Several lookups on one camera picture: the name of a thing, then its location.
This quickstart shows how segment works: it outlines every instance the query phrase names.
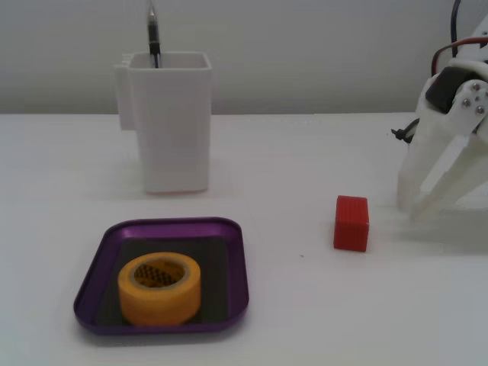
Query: black cable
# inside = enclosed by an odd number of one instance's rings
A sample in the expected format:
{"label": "black cable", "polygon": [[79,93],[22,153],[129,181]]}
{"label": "black cable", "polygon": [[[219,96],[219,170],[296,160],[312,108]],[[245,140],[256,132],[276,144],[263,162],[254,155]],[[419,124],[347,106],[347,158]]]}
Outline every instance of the black cable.
{"label": "black cable", "polygon": [[407,127],[405,127],[405,130],[401,130],[401,129],[398,129],[398,130],[391,130],[392,134],[395,135],[395,137],[398,139],[398,140],[402,140],[402,141],[405,141],[406,143],[411,143],[412,142],[412,139],[413,139],[413,135],[410,135],[410,136],[406,136],[408,134],[408,132],[410,132],[414,127],[417,127],[417,124],[419,124],[420,122],[420,119],[417,118],[416,120],[414,120],[411,124],[409,124]]}
{"label": "black cable", "polygon": [[[459,4],[461,0],[455,0],[454,5],[452,6],[452,13],[451,13],[451,43],[454,43],[458,40],[458,10]],[[456,57],[458,54],[458,48],[452,47],[452,56]]]}

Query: white table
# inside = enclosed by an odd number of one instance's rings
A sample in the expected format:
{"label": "white table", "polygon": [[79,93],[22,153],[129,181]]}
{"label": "white table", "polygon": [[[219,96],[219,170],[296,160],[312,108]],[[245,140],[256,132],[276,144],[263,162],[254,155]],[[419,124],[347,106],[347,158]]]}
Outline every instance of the white table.
{"label": "white table", "polygon": [[[488,214],[412,225],[395,205],[413,114],[213,118],[210,190],[143,193],[117,116],[0,117],[0,364],[486,365]],[[368,251],[332,247],[365,196]],[[479,191],[475,197],[484,200]],[[242,226],[250,304],[216,334],[97,337],[72,303],[104,231],[145,217]]]}

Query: white cup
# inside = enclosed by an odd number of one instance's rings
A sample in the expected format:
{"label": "white cup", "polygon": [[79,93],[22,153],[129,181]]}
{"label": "white cup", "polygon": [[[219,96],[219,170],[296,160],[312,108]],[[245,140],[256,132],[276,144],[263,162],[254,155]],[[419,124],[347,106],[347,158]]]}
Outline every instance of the white cup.
{"label": "white cup", "polygon": [[204,53],[124,55],[115,68],[120,126],[135,130],[149,193],[208,188],[211,65]]}

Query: masking tape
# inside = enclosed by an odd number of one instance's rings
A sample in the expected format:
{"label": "masking tape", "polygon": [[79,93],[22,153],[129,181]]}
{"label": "masking tape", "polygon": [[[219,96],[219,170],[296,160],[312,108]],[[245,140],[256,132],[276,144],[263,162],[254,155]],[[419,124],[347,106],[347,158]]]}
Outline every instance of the masking tape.
{"label": "masking tape", "polygon": [[120,309],[135,326],[177,326],[201,305],[198,263],[170,252],[143,255],[119,273]]}

